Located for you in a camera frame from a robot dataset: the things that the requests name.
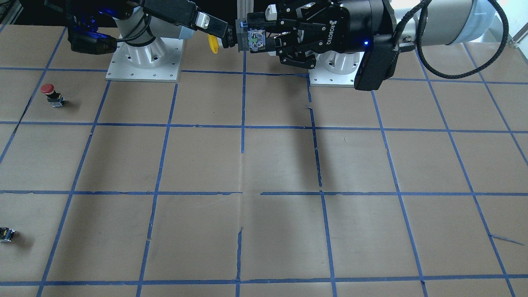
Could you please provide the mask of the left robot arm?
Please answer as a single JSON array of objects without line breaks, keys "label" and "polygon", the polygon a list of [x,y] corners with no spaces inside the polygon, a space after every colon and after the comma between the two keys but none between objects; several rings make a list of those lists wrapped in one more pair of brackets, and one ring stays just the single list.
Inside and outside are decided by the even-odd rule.
[{"label": "left robot arm", "polygon": [[[503,23],[500,45],[481,66],[461,74],[442,73],[427,61],[424,47],[455,45],[487,30],[498,14]],[[335,70],[339,56],[363,55],[352,65],[360,83],[386,80],[398,56],[417,50],[434,75],[462,79],[489,67],[503,53],[509,23],[495,0],[278,0],[264,12],[236,21],[239,49],[274,53],[282,64],[315,69],[318,63]]]}]

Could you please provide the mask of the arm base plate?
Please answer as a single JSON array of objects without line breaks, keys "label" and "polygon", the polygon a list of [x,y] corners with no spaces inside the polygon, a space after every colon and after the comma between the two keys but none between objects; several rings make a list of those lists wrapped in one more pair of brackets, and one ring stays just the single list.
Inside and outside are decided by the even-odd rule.
[{"label": "arm base plate", "polygon": [[143,47],[122,42],[113,54],[106,80],[176,83],[183,49],[180,39],[156,38]]},{"label": "arm base plate", "polygon": [[355,76],[364,52],[328,51],[316,55],[316,66],[309,70],[311,87],[355,87]]}]

